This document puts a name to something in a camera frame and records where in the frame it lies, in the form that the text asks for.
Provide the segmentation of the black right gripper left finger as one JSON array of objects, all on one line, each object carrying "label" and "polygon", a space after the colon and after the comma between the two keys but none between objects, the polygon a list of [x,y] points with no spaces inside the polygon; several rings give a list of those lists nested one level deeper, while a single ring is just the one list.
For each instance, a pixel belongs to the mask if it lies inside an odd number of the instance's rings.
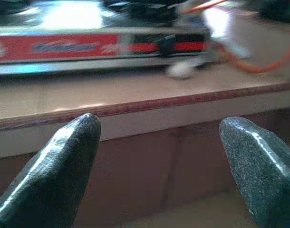
[{"label": "black right gripper left finger", "polygon": [[86,113],[61,127],[0,197],[0,228],[69,228],[93,167],[101,135]]}]

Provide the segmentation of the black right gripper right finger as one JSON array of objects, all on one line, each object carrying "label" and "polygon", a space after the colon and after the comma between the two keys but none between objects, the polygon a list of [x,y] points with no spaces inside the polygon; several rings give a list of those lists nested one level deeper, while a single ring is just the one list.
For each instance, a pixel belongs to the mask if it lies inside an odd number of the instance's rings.
[{"label": "black right gripper right finger", "polygon": [[290,228],[290,147],[243,117],[220,122],[232,175],[260,228]]}]

